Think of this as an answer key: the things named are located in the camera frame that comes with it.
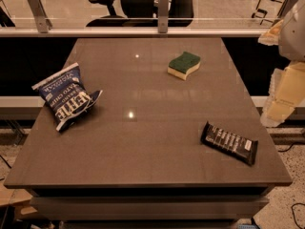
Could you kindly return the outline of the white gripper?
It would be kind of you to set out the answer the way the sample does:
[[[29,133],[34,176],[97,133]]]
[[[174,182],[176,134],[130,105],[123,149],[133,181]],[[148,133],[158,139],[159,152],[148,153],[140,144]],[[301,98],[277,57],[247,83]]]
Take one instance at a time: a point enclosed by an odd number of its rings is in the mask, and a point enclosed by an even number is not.
[[[305,0],[298,0],[283,21],[262,33],[258,42],[278,45],[280,55],[293,61],[284,70],[274,70],[260,117],[263,126],[277,127],[305,99],[305,63],[296,62],[305,61]]]

